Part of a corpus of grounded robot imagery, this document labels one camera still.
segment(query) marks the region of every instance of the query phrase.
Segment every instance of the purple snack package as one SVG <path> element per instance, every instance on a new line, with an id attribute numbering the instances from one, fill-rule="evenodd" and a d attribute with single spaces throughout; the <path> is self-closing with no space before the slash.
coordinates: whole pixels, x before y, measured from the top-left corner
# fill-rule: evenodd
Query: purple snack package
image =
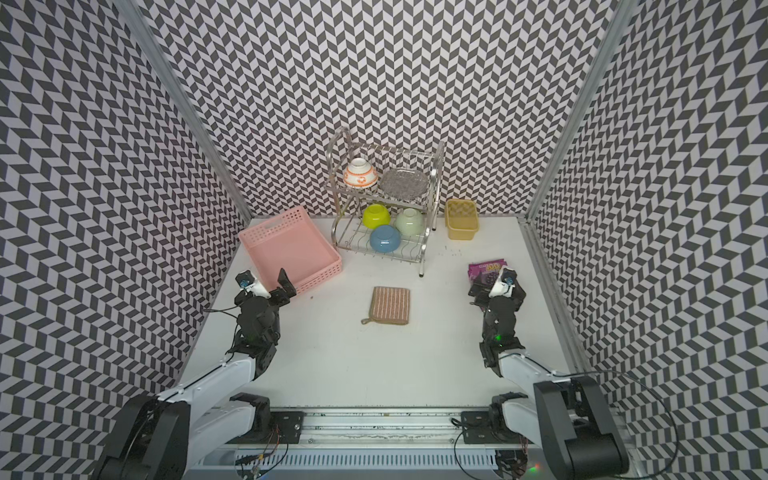
<path id="1" fill-rule="evenodd" d="M 473 283 L 477 277 L 480 277 L 483 285 L 491 286 L 496 281 L 499 270 L 506 264 L 507 262 L 503 258 L 482 263 L 470 263 L 467 270 L 469 282 Z"/>

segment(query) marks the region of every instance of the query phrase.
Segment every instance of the black and white patterned wall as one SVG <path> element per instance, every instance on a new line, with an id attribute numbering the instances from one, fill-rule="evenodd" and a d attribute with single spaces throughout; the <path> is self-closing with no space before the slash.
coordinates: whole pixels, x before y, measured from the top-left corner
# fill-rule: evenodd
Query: black and white patterned wall
<path id="1" fill-rule="evenodd" d="M 242 223 L 109 2 L 3 1 L 0 37 L 0 478 L 74 478 L 174 383 Z"/>
<path id="2" fill-rule="evenodd" d="M 342 125 L 356 141 L 445 141 L 443 199 L 524 213 L 617 0 L 138 3 L 269 216 L 333 213 L 323 152 Z"/>
<path id="3" fill-rule="evenodd" d="M 679 478 L 768 468 L 768 2 L 642 2 L 535 220 L 598 368 Z M 611 382 L 649 472 L 661 407 Z"/>

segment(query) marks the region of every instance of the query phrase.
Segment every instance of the pink plastic basket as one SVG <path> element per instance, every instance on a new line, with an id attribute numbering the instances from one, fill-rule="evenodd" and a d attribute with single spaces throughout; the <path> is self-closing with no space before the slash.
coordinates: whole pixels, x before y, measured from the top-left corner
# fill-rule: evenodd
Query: pink plastic basket
<path id="1" fill-rule="evenodd" d="M 339 253 L 317 230 L 304 207 L 282 212 L 243 230 L 238 237 L 267 290 L 278 287 L 281 268 L 286 269 L 298 293 L 341 273 Z"/>

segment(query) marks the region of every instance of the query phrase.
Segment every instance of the blue bowl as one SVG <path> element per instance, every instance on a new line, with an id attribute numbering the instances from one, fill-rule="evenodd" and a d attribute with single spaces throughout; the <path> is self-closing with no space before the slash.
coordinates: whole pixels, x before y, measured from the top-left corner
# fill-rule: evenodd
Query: blue bowl
<path id="1" fill-rule="evenodd" d="M 400 246 L 400 232 L 391 225 L 382 225 L 371 232 L 371 247 L 379 253 L 389 253 Z"/>

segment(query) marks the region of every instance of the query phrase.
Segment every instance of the stainless steel dish rack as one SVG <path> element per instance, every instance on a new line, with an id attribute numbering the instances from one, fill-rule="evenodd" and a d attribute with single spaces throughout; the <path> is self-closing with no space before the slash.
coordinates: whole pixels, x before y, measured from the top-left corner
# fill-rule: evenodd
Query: stainless steel dish rack
<path id="1" fill-rule="evenodd" d="M 403 200 L 387 194 L 381 188 L 381 179 L 373 187 L 364 190 L 348 187 L 344 183 L 344 169 L 355 157 L 366 158 L 381 175 L 386 173 L 383 169 L 394 168 L 421 172 L 428 179 L 426 192 L 415 198 Z M 433 153 L 376 144 L 354 144 L 349 129 L 342 127 L 333 135 L 326 147 L 326 162 L 329 171 L 326 188 L 333 195 L 336 208 L 336 219 L 331 229 L 333 245 L 353 252 L 418 263 L 419 276 L 424 276 L 427 241 L 430 231 L 437 227 L 445 144 L 440 142 Z M 420 211 L 424 215 L 423 233 L 410 237 L 403 235 L 400 246 L 394 252 L 375 251 L 369 242 L 371 230 L 362 224 L 362 212 L 370 204 L 382 204 L 387 207 L 392 220 L 404 208 Z"/>

